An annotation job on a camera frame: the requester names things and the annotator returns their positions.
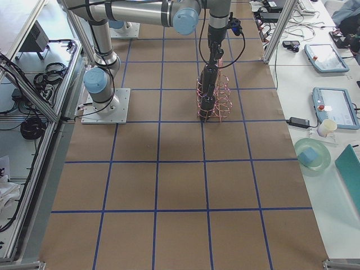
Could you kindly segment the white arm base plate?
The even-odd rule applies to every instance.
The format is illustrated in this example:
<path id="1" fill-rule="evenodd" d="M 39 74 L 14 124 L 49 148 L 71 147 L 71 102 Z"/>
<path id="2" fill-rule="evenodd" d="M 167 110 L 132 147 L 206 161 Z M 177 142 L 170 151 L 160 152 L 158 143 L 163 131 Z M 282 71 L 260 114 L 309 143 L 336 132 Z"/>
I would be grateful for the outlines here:
<path id="1" fill-rule="evenodd" d="M 138 39 L 140 33 L 140 23 L 125 22 L 122 28 L 110 28 L 112 39 Z"/>
<path id="2" fill-rule="evenodd" d="M 130 88 L 116 88 L 115 94 L 108 103 L 93 103 L 90 94 L 87 94 L 87 103 L 84 107 L 82 124 L 125 124 L 127 122 L 128 106 L 131 95 Z"/>

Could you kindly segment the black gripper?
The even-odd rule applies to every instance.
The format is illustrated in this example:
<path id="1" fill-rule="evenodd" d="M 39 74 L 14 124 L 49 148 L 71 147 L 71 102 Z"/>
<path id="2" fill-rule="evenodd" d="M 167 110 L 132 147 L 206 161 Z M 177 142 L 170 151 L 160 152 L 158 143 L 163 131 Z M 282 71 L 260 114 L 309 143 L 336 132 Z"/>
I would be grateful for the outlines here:
<path id="1" fill-rule="evenodd" d="M 210 51 L 210 61 L 217 61 L 222 58 L 224 50 L 222 42 L 226 37 L 227 27 L 215 28 L 208 26 L 208 47 Z"/>

